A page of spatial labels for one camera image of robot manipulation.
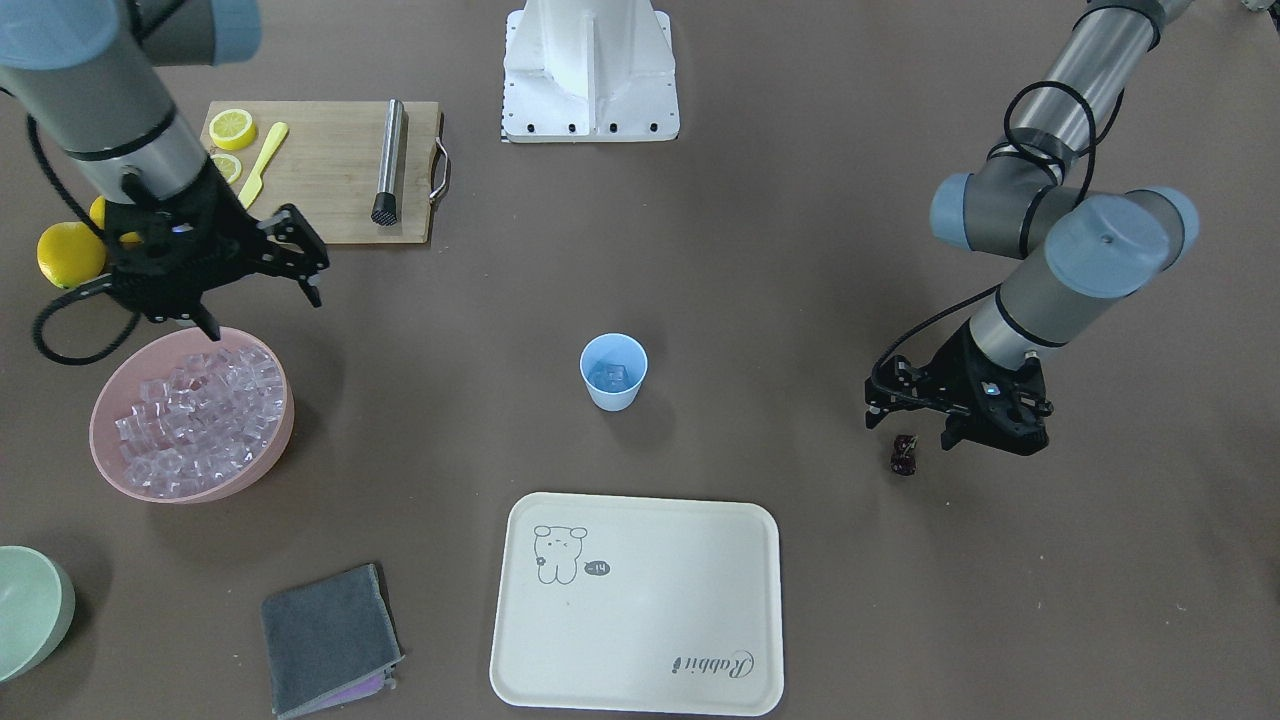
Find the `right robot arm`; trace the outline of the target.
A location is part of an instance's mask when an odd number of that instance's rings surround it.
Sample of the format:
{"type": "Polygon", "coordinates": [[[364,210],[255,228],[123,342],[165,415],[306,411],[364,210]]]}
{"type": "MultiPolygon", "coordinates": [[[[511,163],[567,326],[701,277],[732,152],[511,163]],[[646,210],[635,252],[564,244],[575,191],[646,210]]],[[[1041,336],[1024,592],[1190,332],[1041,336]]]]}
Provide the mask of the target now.
{"type": "Polygon", "coordinates": [[[180,114],[159,67],[246,61],[256,1],[5,1],[3,87],[104,197],[92,290],[151,322],[220,325],[205,292],[264,273],[268,240],[180,114]]]}

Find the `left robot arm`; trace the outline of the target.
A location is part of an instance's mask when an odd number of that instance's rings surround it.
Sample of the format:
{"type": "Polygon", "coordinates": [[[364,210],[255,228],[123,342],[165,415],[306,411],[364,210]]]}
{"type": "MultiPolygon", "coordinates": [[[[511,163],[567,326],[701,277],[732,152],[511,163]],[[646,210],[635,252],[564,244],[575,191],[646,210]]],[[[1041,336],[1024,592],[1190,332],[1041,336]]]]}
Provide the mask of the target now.
{"type": "Polygon", "coordinates": [[[1178,264],[1201,219],[1181,192],[1078,187],[1105,123],[1142,58],[1185,1],[1091,1],[1044,78],[1009,105],[975,173],[948,177],[931,204],[933,234],[1018,260],[934,354],[923,389],[947,405],[946,450],[964,441],[1028,456],[1048,443],[1043,365],[1119,301],[1178,264]]]}

